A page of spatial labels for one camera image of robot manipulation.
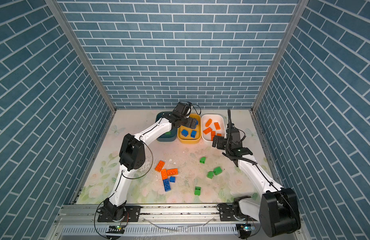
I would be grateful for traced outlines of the yellow plastic bin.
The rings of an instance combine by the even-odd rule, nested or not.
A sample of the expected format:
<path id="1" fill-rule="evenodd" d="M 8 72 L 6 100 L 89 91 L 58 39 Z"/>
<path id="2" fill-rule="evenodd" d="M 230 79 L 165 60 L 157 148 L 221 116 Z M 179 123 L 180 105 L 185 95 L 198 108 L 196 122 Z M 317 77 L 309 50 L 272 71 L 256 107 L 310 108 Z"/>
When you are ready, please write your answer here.
<path id="1" fill-rule="evenodd" d="M 201 117 L 197 114 L 191 114 L 190 118 L 197 119 L 199 121 L 199 124 L 196 125 L 195 129 L 187 128 L 187 127 L 184 127 L 184 126 L 179 127 L 179 129 L 178 129 L 178 138 L 179 138 L 179 141 L 182 144 L 197 144 L 201 140 L 201 136 L 202 136 L 202 133 L 201 133 L 201 129 L 202 129 L 201 128 Z M 189 132 L 189 135 L 187 137 L 184 137 L 181 134 L 182 130 L 187 130 Z M 196 135 L 195 138 L 191 138 L 191 132 L 192 131 L 197 132 L 197 135 Z"/>

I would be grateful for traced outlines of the white plastic bin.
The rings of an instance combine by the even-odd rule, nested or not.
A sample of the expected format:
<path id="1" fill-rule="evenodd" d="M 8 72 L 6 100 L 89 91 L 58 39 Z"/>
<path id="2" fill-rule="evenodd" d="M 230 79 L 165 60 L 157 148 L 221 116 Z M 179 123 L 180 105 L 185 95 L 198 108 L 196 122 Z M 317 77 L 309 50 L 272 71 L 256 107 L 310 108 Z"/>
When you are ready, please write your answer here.
<path id="1" fill-rule="evenodd" d="M 216 132 L 215 136 L 217 136 L 217 134 L 222 134 L 222 137 L 225 137 L 226 136 L 226 131 L 224 129 L 224 127 L 225 127 L 224 118 L 221 115 L 218 115 L 218 114 L 205 114 L 205 115 L 203 115 L 201 117 L 202 138 L 203 138 L 205 144 L 211 145 L 212 142 L 213 142 L 213 141 L 211 141 L 211 133 L 208 133 L 207 135 L 205 135 L 203 133 L 203 130 L 206 129 L 205 123 L 207 122 L 208 119 L 212 119 L 212 123 L 209 127 L 212 128 L 212 131 Z M 220 130 L 215 129 L 215 126 L 214 126 L 215 122 L 219 123 L 219 125 L 221 127 Z"/>

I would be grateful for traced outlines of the long blue lego brick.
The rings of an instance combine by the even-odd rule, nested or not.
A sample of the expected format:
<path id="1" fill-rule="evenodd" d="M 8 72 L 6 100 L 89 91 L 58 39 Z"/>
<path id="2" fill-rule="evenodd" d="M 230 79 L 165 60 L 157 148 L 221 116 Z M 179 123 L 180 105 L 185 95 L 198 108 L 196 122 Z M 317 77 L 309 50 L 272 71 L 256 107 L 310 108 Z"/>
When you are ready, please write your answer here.
<path id="1" fill-rule="evenodd" d="M 164 189 L 165 189 L 165 192 L 168 192 L 171 190 L 171 186 L 170 186 L 170 181 L 169 179 L 164 179 L 163 180 L 163 184 L 164 184 Z"/>

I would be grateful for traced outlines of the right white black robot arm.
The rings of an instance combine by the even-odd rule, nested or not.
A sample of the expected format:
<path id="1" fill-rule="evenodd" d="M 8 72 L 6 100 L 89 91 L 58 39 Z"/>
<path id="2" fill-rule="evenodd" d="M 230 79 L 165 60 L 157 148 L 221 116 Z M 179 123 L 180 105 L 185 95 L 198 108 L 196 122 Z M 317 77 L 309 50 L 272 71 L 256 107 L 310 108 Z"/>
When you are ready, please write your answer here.
<path id="1" fill-rule="evenodd" d="M 223 155 L 251 180 L 260 197 L 259 203 L 252 197 L 236 198 L 233 204 L 235 216 L 258 220 L 268 237 L 299 230 L 301 220 L 296 193 L 266 173 L 249 148 L 243 147 L 240 132 L 233 124 L 228 124 L 227 136 L 215 136 L 212 143 L 213 147 L 223 150 Z"/>

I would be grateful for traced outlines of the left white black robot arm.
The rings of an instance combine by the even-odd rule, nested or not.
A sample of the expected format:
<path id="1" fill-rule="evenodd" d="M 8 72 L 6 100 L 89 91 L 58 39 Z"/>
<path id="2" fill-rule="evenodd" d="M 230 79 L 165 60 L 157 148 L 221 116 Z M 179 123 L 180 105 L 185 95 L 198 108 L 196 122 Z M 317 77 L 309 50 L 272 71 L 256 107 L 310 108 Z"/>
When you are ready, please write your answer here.
<path id="1" fill-rule="evenodd" d="M 98 222 L 121 222 L 127 216 L 127 194 L 134 174 L 146 161 L 145 149 L 161 135 L 181 126 L 195 129 L 196 119 L 190 114 L 193 104 L 179 102 L 169 113 L 163 114 L 159 120 L 137 134 L 126 134 L 120 150 L 120 169 L 111 195 L 99 204 L 95 218 Z"/>

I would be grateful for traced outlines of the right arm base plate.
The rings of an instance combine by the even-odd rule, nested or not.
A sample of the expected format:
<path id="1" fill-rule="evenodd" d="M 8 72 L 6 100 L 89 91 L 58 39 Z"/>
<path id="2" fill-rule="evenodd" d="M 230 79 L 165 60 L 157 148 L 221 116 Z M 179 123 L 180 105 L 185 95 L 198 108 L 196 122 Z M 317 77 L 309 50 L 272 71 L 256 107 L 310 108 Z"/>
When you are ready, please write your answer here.
<path id="1" fill-rule="evenodd" d="M 242 221 L 242 222 L 257 222 L 251 216 L 247 216 L 239 212 L 238 208 L 232 204 L 220 203 L 216 205 L 216 209 L 219 212 L 219 217 L 221 222 L 233 222 L 233 221 Z"/>

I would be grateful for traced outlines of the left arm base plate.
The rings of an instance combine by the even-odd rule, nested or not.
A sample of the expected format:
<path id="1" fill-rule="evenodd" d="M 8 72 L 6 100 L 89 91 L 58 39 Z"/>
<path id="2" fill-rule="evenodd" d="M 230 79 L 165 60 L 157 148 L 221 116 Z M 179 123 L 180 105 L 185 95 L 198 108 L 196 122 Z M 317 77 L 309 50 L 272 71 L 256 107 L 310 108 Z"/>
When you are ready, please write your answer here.
<path id="1" fill-rule="evenodd" d="M 98 222 L 138 222 L 141 213 L 141 206 L 121 206 L 110 212 L 101 207 L 97 210 Z"/>

